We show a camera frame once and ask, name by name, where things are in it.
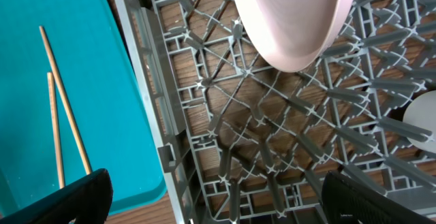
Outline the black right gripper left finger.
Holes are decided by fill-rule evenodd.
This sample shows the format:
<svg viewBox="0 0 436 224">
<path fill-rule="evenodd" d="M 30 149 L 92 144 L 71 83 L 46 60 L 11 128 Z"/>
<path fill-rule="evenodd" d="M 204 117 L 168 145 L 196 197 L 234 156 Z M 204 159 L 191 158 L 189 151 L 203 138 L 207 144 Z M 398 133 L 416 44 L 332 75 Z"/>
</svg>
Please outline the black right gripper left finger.
<svg viewBox="0 0 436 224">
<path fill-rule="evenodd" d="M 1 219 L 2 224 L 105 223 L 113 188 L 108 170 L 101 168 L 45 198 Z"/>
</svg>

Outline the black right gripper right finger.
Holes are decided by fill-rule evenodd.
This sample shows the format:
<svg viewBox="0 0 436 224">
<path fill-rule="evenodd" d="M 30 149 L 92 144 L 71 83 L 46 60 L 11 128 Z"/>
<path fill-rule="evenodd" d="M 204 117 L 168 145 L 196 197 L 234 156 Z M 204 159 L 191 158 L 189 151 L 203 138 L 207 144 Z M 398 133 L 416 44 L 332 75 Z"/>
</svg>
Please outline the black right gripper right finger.
<svg viewBox="0 0 436 224">
<path fill-rule="evenodd" d="M 422 216 L 338 172 L 327 173 L 322 208 L 329 224 L 433 224 Z"/>
</svg>

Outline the white cup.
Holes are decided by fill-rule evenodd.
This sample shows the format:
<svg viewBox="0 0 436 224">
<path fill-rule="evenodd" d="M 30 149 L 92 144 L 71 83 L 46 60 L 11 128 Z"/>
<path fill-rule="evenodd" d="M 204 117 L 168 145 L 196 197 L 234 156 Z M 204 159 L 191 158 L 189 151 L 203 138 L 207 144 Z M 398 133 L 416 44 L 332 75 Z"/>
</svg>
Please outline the white cup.
<svg viewBox="0 0 436 224">
<path fill-rule="evenodd" d="M 429 91 L 415 98 L 407 107 L 403 122 L 433 132 L 433 140 L 419 142 L 409 138 L 417 148 L 435 153 L 435 91 Z"/>
</svg>

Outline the wooden chopstick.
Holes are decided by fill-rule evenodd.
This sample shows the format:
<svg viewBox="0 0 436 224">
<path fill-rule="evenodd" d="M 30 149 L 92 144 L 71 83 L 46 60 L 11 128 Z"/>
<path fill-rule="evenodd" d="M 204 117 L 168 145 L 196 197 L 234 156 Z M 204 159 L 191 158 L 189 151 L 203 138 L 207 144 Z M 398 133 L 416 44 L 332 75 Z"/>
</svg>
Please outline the wooden chopstick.
<svg viewBox="0 0 436 224">
<path fill-rule="evenodd" d="M 39 30 L 40 30 L 40 35 L 42 37 L 42 41 L 44 43 L 44 47 L 45 47 L 45 51 L 50 63 L 50 67 L 52 70 L 52 73 L 54 75 L 54 81 L 55 84 L 57 85 L 60 97 L 61 97 L 61 101 L 63 103 L 63 107 L 65 109 L 65 113 L 67 115 L 67 119 L 69 121 L 69 125 L 70 128 L 72 130 L 75 142 L 76 142 L 76 146 L 78 148 L 79 154 L 80 154 L 80 158 L 82 160 L 82 164 L 84 166 L 84 170 L 87 174 L 90 174 L 92 172 L 92 167 L 86 152 L 86 149 L 84 147 L 84 143 L 82 141 L 82 137 L 71 107 L 71 104 L 69 102 L 62 78 L 61 78 L 61 74 L 59 72 L 59 68 L 57 66 L 57 62 L 55 59 L 55 56 L 53 54 L 48 36 L 46 34 L 45 28 L 43 26 L 39 26 Z"/>
<path fill-rule="evenodd" d="M 50 114 L 52 121 L 52 133 L 54 140 L 54 151 L 57 167 L 57 178 L 59 181 L 59 188 L 62 189 L 65 186 L 65 174 L 63 169 L 63 158 L 61 152 L 61 138 L 59 131 L 59 118 L 57 112 L 57 97 L 56 97 L 56 87 L 55 87 L 55 77 L 52 72 L 47 73 L 48 81 L 48 94 L 50 101 Z"/>
</svg>

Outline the pink bowl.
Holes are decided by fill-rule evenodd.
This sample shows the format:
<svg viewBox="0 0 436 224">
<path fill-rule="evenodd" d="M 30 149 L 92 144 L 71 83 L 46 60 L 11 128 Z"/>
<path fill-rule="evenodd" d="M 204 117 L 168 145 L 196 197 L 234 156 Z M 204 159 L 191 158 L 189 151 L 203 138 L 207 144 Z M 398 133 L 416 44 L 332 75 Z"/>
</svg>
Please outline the pink bowl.
<svg viewBox="0 0 436 224">
<path fill-rule="evenodd" d="M 245 31 L 274 68 L 296 72 L 332 45 L 354 0 L 235 0 Z"/>
</svg>

